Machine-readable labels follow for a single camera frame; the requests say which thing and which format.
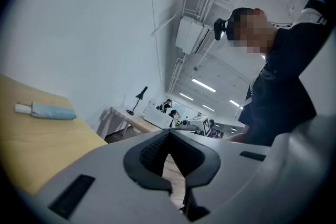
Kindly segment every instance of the black desk lamp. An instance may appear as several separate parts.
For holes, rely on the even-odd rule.
[[[134,115],[134,109],[138,106],[138,104],[139,104],[139,101],[140,100],[142,100],[142,98],[143,98],[143,94],[145,93],[145,91],[148,89],[148,87],[146,86],[145,88],[143,88],[143,90],[142,90],[142,92],[141,93],[139,93],[137,96],[136,96],[136,98],[138,99],[138,101],[136,102],[136,105],[135,105],[135,107],[133,107],[133,109],[132,109],[132,111],[130,111],[130,110],[126,110],[127,111],[127,113],[129,113],[130,115]]]

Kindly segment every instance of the white wall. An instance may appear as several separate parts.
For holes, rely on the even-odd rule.
[[[105,108],[133,106],[148,86],[142,112],[162,94],[165,55],[174,54],[168,37],[179,21],[151,32],[181,7],[182,0],[12,0],[2,18],[0,72],[67,97],[97,130]]]

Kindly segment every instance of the wooden table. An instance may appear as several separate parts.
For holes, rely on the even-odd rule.
[[[81,118],[47,120],[14,112],[16,102],[71,108],[69,101],[0,74],[0,163],[9,180],[34,194],[59,171],[106,145]]]
[[[127,122],[126,127],[123,130],[123,134],[125,133],[128,125],[132,125],[143,133],[152,133],[161,130],[159,127],[149,123],[148,121],[145,121],[139,115],[130,115],[129,113],[127,113],[125,108],[114,108],[111,106],[110,112],[107,113],[107,115],[104,117],[104,119],[107,118],[107,120],[101,133],[102,139],[105,139],[111,120],[114,116],[121,118],[123,121]]]

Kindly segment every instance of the white desk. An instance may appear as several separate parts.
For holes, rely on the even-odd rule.
[[[14,113],[16,102],[33,101],[72,109],[64,97],[0,74],[0,163],[10,182],[30,194],[89,151],[106,145],[80,117],[63,121]]]
[[[109,113],[107,113],[107,115],[103,119],[105,120],[107,118],[106,124],[101,133],[102,139],[105,139],[113,117],[118,117],[127,123],[123,130],[123,134],[126,132],[126,129],[129,125],[132,125],[133,127],[139,129],[143,133],[152,133],[161,130],[159,127],[145,121],[138,115],[130,115],[129,113],[127,113],[126,108],[114,108],[111,106]]]

